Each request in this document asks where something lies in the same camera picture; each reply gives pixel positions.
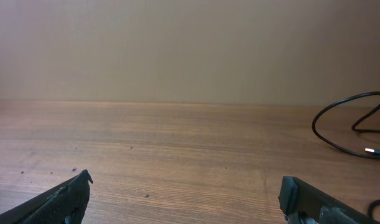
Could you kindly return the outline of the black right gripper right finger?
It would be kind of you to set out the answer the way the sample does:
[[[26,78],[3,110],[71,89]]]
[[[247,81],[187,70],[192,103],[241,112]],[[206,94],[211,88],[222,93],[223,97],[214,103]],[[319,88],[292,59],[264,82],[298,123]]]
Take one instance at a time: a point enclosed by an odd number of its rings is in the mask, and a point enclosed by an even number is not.
[[[284,176],[279,205],[290,224],[370,224],[377,223],[373,210],[380,200],[371,202],[365,215],[297,177]]]

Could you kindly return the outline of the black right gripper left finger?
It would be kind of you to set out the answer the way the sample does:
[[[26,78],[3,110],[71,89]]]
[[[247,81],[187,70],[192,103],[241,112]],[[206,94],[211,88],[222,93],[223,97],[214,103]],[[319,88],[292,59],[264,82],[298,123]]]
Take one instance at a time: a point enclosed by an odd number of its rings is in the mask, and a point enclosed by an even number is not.
[[[90,200],[91,175],[86,169],[52,189],[0,214],[0,224],[82,222]]]

